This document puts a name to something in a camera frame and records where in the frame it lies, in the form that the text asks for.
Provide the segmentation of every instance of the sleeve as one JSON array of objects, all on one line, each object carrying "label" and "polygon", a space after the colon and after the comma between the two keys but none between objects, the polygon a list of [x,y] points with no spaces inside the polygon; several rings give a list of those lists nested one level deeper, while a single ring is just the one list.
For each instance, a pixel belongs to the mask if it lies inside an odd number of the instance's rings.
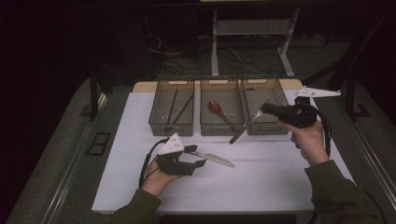
[{"label": "sleeve", "polygon": [[306,168],[305,172],[312,185],[312,203],[320,223],[382,223],[375,203],[343,177],[334,161]]},{"label": "sleeve", "polygon": [[117,210],[110,219],[110,224],[143,224],[155,223],[155,212],[161,204],[161,200],[137,189],[131,202]]}]

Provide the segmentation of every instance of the knife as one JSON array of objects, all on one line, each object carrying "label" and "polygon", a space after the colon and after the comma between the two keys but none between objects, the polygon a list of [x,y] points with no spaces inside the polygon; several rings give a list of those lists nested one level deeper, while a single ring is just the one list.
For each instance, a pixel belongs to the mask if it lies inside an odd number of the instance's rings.
[{"label": "knife", "polygon": [[210,161],[216,161],[216,162],[224,164],[224,165],[229,165],[231,167],[235,167],[235,165],[232,164],[230,161],[224,160],[223,158],[215,156],[215,155],[210,154],[210,153],[204,154],[204,153],[199,153],[199,152],[194,152],[194,151],[193,152],[189,152],[189,153],[192,154],[192,155],[199,156],[199,157],[202,157],[204,159],[210,160]]}]

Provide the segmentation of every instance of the cable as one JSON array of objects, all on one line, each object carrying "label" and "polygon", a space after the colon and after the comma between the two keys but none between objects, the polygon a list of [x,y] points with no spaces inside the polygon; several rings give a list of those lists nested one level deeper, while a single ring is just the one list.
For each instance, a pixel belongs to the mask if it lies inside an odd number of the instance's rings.
[{"label": "cable", "polygon": [[143,183],[146,181],[146,179],[151,176],[152,174],[154,174],[154,172],[158,171],[160,169],[160,167],[157,167],[155,170],[151,171],[151,173],[149,173],[148,175],[146,175],[146,177],[143,179]]},{"label": "cable", "polygon": [[175,73],[174,71],[172,71],[172,70],[170,70],[170,69],[168,69],[168,68],[166,68],[166,67],[162,67],[162,66],[159,66],[159,67],[160,67],[161,69],[163,69],[164,71],[168,71],[172,76],[175,76],[175,77],[178,76],[177,73]]},{"label": "cable", "polygon": [[[231,55],[233,55],[234,56],[234,54],[229,50],[229,48],[230,47],[222,47],[222,48],[225,48],[225,49],[227,49],[227,52],[230,52],[231,53]],[[246,60],[243,60],[242,58],[242,61],[243,61],[243,63],[245,63],[245,64],[252,64],[252,63],[254,63],[254,57],[253,56],[251,56],[251,54],[249,54],[249,53],[247,53],[246,51],[244,51],[244,50],[240,50],[240,51],[242,51],[242,52],[244,52],[250,59],[251,59],[251,61],[250,62],[246,62]],[[238,59],[235,59],[235,57],[229,57],[229,56],[226,56],[226,55],[224,55],[224,54],[221,54],[221,56],[223,56],[224,58],[226,58],[226,59],[228,59],[228,60],[230,60],[230,61],[236,61],[236,62],[238,62],[238,63],[240,63],[241,61],[240,60],[238,60]]]},{"label": "cable", "polygon": [[158,46],[157,46],[157,48],[155,48],[155,49],[159,49],[160,48],[160,46],[161,46],[161,39],[157,36],[157,35],[148,35],[148,36],[155,36],[156,38],[157,38],[157,40],[158,40]]},{"label": "cable", "polygon": [[155,49],[148,49],[148,50],[151,51],[151,52],[154,52],[154,53],[163,54],[162,52],[160,52],[160,51],[158,51],[158,50],[155,50]]},{"label": "cable", "polygon": [[169,66],[167,64],[163,64],[163,69],[166,69],[169,72],[175,71],[174,74],[176,74],[176,76],[184,76],[184,73],[178,71],[175,67],[173,66]]},{"label": "cable", "polygon": [[[172,66],[172,65],[169,65],[169,64],[165,64],[166,62],[174,63],[174,64],[176,64],[177,66]],[[182,69],[182,72],[180,72],[180,74],[181,74],[182,76],[184,76],[184,74],[185,74],[185,73],[184,73],[184,67],[183,67],[181,64],[179,64],[179,63],[173,62],[172,60],[168,60],[168,61],[163,62],[163,65],[166,66],[166,67],[168,67],[168,68],[175,69],[175,70],[177,70],[177,68],[180,68],[180,69]]]},{"label": "cable", "polygon": [[[230,51],[233,55],[236,55],[235,51],[232,50],[231,48],[227,47],[226,49],[228,51]],[[236,58],[238,59],[238,62],[242,62],[243,64],[252,64],[252,63],[254,63],[254,58],[253,58],[253,56],[251,56],[251,54],[247,53],[245,50],[241,50],[240,49],[239,51],[244,52],[251,59],[251,61],[250,62],[246,62],[246,60],[244,60],[241,57],[239,57],[239,55],[236,55]]]},{"label": "cable", "polygon": [[142,170],[141,170],[141,172],[140,172],[140,177],[139,177],[139,188],[140,188],[140,189],[142,188],[143,182],[145,181],[144,176],[145,176],[145,173],[146,173],[146,169],[148,168],[149,159],[151,158],[152,152],[154,151],[154,149],[155,149],[160,143],[166,143],[168,140],[169,140],[169,137],[168,137],[168,138],[165,138],[165,139],[162,139],[162,140],[160,140],[160,141],[158,141],[156,144],[154,144],[154,146],[151,148],[151,150],[149,151],[149,153],[146,155],[145,162],[143,163]]},{"label": "cable", "polygon": [[260,71],[257,71],[257,70],[255,70],[255,69],[249,67],[247,64],[245,64],[245,62],[235,53],[235,51],[233,51],[232,49],[230,49],[230,48],[228,48],[228,47],[227,47],[227,49],[230,50],[230,51],[236,56],[236,58],[238,58],[239,61],[240,61],[247,69],[249,69],[249,70],[251,70],[251,71],[253,71],[253,72],[259,73],[259,74],[261,74],[261,75],[265,75],[264,73],[262,73],[262,72],[260,72]]},{"label": "cable", "polygon": [[205,67],[205,66],[207,65],[207,63],[209,62],[209,60],[210,60],[210,54],[207,55],[207,57],[206,57],[204,63],[203,63],[202,65],[199,65],[198,67],[186,67],[186,66],[184,66],[184,65],[182,65],[182,64],[180,64],[180,63],[176,63],[176,62],[174,62],[174,61],[172,61],[172,60],[170,60],[170,59],[168,59],[168,60],[166,60],[166,61],[169,62],[169,63],[174,63],[174,64],[176,64],[179,68],[182,68],[182,69],[186,69],[186,70],[198,70],[198,69],[201,69],[201,68]]},{"label": "cable", "polygon": [[332,141],[332,127],[330,126],[330,122],[327,120],[326,116],[324,116],[323,113],[318,111],[318,115],[320,117],[320,120],[323,125],[323,132],[324,132],[324,143],[325,143],[325,149],[326,149],[326,154],[330,158],[330,144]]},{"label": "cable", "polygon": [[224,60],[224,58],[229,59],[229,60],[232,60],[232,61],[236,61],[236,62],[238,62],[238,64],[240,64],[240,62],[237,61],[236,59],[230,59],[229,57],[227,57],[226,55],[220,53],[219,51],[218,51],[218,57],[219,57],[219,59],[220,59],[224,64],[226,64],[227,66],[229,66],[229,67],[231,67],[231,68],[245,68],[244,65],[235,66],[235,65],[232,65],[232,64],[230,64],[230,63],[227,63],[227,62]]}]

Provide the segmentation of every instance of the hand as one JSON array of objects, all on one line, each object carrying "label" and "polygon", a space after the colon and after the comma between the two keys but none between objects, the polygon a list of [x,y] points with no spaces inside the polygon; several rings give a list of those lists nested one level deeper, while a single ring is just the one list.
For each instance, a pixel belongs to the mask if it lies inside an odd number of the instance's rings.
[{"label": "hand", "polygon": [[183,175],[167,175],[162,172],[157,164],[157,156],[148,165],[146,179],[143,182],[142,190],[158,197],[166,187],[174,180],[181,178]]},{"label": "hand", "polygon": [[291,141],[299,146],[301,155],[313,166],[329,160],[323,141],[323,126],[317,120],[308,128],[296,128],[288,123],[278,122],[280,126],[292,132]]}]

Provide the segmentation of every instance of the white table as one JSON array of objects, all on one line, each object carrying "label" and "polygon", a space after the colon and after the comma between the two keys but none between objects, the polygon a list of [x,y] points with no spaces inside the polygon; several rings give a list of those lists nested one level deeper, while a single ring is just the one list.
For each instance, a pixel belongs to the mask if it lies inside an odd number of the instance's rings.
[{"label": "white table", "polygon": [[[293,104],[296,79],[281,80]],[[184,145],[197,145],[199,152],[213,153],[235,168],[207,161],[192,176],[173,182],[160,196],[158,214],[273,214],[312,211],[311,186],[304,173],[307,162],[290,141],[290,134],[250,136],[244,133],[233,145],[231,136],[203,137],[200,132],[199,88],[195,88],[194,135],[180,137]],[[112,214],[133,197],[140,171],[151,147],[164,137],[153,136],[149,112],[155,83],[138,83],[130,93],[120,127],[104,170],[92,210]],[[351,178],[334,142],[332,156],[346,178]],[[183,155],[182,161],[201,158]]]}]

